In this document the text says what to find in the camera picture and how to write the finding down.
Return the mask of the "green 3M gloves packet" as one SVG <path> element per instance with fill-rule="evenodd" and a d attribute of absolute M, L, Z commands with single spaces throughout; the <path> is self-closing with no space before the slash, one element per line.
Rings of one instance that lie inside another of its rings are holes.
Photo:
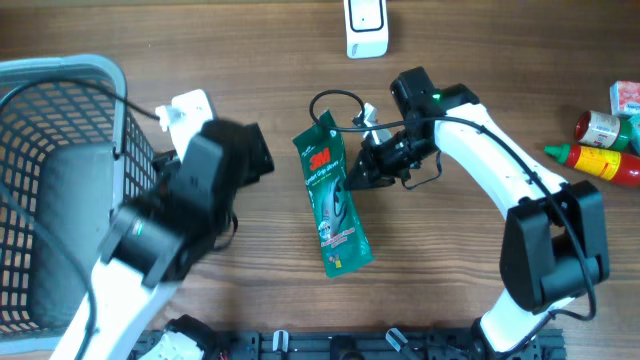
<path fill-rule="evenodd" d="M 326 276 L 355 272 L 374 260 L 352 194 L 344 187 L 344 140 L 329 111 L 293 139 L 318 234 Z"/>

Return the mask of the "green lid jar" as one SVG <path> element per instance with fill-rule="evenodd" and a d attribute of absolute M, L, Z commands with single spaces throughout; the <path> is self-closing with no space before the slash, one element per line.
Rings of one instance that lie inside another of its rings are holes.
<path fill-rule="evenodd" d="M 625 150 L 631 135 L 632 125 L 628 120 L 596 111 L 582 113 L 574 131 L 578 143 L 614 151 Z"/>

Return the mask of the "red sauce bottle yellow label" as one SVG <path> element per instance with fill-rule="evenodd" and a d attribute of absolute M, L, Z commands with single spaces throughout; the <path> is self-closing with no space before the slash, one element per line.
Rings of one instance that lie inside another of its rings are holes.
<path fill-rule="evenodd" d="M 614 150 L 583 145 L 545 146 L 544 152 L 557 163 L 629 187 L 639 186 L 639 158 Z"/>

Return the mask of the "small orange snack packet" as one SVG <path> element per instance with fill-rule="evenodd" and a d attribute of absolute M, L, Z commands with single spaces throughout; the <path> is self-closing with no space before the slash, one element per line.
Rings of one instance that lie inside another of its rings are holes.
<path fill-rule="evenodd" d="M 640 83 L 616 81 L 609 90 L 611 113 L 614 116 L 632 117 L 640 110 Z"/>

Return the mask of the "teal wet wipes packet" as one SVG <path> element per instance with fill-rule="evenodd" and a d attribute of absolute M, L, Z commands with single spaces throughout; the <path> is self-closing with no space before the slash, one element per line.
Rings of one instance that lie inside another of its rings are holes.
<path fill-rule="evenodd" d="M 633 151 L 640 154 L 640 115 L 635 115 L 628 119 L 631 125 L 630 146 Z"/>

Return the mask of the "grey plastic mesh basket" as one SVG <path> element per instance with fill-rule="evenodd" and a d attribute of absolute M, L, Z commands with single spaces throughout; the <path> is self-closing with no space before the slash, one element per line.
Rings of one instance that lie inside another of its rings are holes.
<path fill-rule="evenodd" d="M 100 55 L 1 66 L 1 179 L 67 247 L 61 254 L 1 211 L 1 351 L 55 348 L 86 289 L 113 210 L 151 187 L 154 150 L 122 104 L 120 67 Z"/>

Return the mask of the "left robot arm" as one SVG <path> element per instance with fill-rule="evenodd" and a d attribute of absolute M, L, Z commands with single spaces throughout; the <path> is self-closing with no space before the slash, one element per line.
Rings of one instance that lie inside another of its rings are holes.
<path fill-rule="evenodd" d="M 114 212 L 89 291 L 53 358 L 126 358 L 191 267 L 236 232 L 237 191 L 273 169 L 258 124 L 206 122 L 150 190 Z"/>

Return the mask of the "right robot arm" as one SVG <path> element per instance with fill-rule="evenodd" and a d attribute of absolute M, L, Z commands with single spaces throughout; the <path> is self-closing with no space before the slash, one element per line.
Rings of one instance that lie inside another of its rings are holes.
<path fill-rule="evenodd" d="M 505 219 L 499 271 L 504 289 L 471 328 L 471 359 L 506 359 L 532 348 L 556 316 L 590 321 L 595 287 L 609 277 L 604 206 L 588 181 L 569 183 L 527 155 L 463 84 L 436 87 L 426 70 L 404 71 L 390 85 L 401 115 L 379 124 L 361 112 L 364 136 L 347 177 L 352 190 L 410 178 L 432 154 L 447 154 L 486 192 Z"/>

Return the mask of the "white barcode scanner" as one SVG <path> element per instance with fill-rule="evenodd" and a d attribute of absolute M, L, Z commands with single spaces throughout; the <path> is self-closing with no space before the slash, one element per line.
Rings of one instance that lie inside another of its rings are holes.
<path fill-rule="evenodd" d="M 344 0 L 346 54 L 350 59 L 382 57 L 389 46 L 386 0 Z"/>

